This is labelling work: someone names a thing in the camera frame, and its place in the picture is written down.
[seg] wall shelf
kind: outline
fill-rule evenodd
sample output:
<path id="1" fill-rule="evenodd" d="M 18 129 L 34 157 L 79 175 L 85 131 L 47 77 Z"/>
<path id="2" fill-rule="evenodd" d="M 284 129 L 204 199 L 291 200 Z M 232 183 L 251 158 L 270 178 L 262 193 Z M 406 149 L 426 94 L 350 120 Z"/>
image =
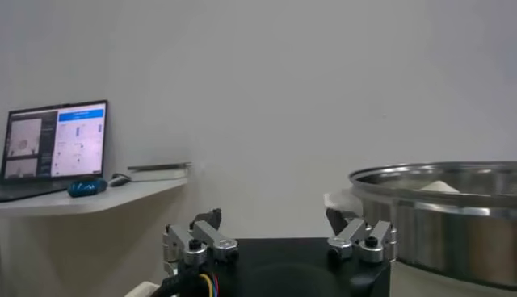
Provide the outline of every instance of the wall shelf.
<path id="1" fill-rule="evenodd" d="M 105 211 L 187 184 L 186 178 L 156 182 L 130 182 L 95 196 L 70 198 L 66 191 L 0 203 L 0 218 L 75 215 Z"/>

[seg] blue computer mouse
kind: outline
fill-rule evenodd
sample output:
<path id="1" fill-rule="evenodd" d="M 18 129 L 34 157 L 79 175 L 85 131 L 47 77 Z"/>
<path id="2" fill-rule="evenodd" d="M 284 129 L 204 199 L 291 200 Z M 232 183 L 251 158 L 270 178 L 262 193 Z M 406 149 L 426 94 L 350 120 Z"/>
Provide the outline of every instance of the blue computer mouse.
<path id="1" fill-rule="evenodd" d="M 68 186 L 68 194 L 73 198 L 91 196 L 104 192 L 106 187 L 107 182 L 102 178 L 82 178 Z"/>

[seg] stainless steel bowl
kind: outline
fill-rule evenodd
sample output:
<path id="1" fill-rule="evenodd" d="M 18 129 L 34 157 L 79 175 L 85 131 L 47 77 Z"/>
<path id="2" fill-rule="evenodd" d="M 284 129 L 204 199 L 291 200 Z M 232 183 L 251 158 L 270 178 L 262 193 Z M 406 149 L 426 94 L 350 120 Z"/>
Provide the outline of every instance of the stainless steel bowl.
<path id="1" fill-rule="evenodd" d="M 517 162 L 392 165 L 350 180 L 368 222 L 394 222 L 400 261 L 517 291 Z M 435 181 L 460 194 L 420 190 Z"/>

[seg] black screw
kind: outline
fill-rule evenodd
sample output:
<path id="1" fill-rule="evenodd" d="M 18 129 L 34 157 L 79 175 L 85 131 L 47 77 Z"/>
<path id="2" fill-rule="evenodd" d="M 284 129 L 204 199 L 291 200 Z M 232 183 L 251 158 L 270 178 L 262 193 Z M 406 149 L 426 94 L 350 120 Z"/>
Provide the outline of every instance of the black screw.
<path id="1" fill-rule="evenodd" d="M 370 236 L 364 240 L 364 245 L 366 245 L 367 248 L 375 248 L 378 243 L 379 241 L 373 236 Z"/>
<path id="2" fill-rule="evenodd" d="M 201 249 L 201 241 L 197 239 L 191 239 L 188 241 L 188 249 L 190 250 L 198 250 Z"/>

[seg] laptop screen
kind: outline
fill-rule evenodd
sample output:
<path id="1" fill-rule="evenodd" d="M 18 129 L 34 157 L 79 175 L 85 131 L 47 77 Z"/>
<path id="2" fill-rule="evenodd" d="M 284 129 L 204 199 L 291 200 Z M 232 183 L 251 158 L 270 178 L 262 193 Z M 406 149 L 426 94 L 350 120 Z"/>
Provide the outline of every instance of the laptop screen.
<path id="1" fill-rule="evenodd" d="M 93 102 L 12 111 L 2 179 L 101 174 L 106 109 L 106 102 Z"/>

